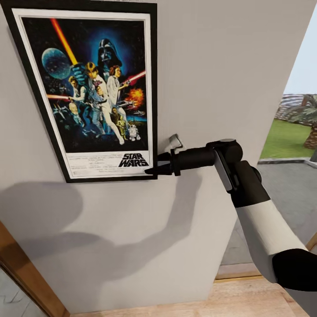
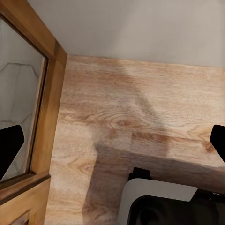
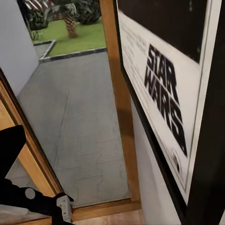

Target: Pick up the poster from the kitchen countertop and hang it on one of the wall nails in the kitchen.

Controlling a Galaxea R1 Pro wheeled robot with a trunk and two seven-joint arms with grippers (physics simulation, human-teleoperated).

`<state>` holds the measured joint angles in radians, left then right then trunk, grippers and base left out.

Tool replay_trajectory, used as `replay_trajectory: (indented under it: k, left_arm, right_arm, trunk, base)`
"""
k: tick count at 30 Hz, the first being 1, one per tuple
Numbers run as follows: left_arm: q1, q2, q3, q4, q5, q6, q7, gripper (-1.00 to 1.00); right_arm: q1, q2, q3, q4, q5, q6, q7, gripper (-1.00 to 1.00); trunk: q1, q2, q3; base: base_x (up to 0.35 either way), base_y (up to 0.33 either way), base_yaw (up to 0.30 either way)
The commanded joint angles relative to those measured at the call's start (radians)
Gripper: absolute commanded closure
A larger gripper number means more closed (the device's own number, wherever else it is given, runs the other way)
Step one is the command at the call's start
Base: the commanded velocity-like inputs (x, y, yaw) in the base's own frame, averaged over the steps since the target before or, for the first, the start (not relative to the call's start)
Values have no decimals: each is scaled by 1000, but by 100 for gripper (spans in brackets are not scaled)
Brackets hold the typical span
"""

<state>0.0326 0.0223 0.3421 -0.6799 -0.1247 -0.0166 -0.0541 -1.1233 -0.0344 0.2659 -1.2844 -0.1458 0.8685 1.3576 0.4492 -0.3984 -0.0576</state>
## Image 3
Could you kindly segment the poster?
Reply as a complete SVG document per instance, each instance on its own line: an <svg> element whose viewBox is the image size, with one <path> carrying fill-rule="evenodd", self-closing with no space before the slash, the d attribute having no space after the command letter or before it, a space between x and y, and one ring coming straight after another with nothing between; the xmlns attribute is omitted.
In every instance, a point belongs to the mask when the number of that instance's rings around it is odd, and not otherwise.
<svg viewBox="0 0 225 225"><path fill-rule="evenodd" d="M181 225L225 210L225 0L112 0L121 71Z"/></svg>

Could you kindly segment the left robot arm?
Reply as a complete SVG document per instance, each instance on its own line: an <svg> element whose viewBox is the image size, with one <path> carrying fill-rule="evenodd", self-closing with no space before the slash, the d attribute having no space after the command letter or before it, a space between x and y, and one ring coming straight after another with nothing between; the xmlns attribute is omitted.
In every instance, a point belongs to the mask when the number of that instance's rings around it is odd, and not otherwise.
<svg viewBox="0 0 225 225"><path fill-rule="evenodd" d="M32 187L19 188L8 179L0 185L0 211L19 215L29 211L49 215L52 216L52 225L74 225L70 222L70 202L73 201L63 193L49 197Z"/></svg>

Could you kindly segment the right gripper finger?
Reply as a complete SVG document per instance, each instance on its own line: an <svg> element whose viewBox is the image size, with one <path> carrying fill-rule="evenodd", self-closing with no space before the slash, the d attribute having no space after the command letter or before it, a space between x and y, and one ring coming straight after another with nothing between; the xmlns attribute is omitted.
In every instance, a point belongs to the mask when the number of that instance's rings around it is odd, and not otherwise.
<svg viewBox="0 0 225 225"><path fill-rule="evenodd" d="M0 185L26 142L22 125L0 131Z"/></svg>

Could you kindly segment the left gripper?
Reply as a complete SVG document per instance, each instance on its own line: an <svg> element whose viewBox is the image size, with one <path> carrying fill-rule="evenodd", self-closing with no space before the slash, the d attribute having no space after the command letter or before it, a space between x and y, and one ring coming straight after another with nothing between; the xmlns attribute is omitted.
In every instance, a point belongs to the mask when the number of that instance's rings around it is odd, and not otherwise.
<svg viewBox="0 0 225 225"><path fill-rule="evenodd" d="M52 225L74 225L71 222L63 221L62 209L57 206L56 200L63 195L63 193L59 193L55 197L48 196L48 206L42 214L52 216ZM70 196L68 197L71 202L74 201Z"/></svg>

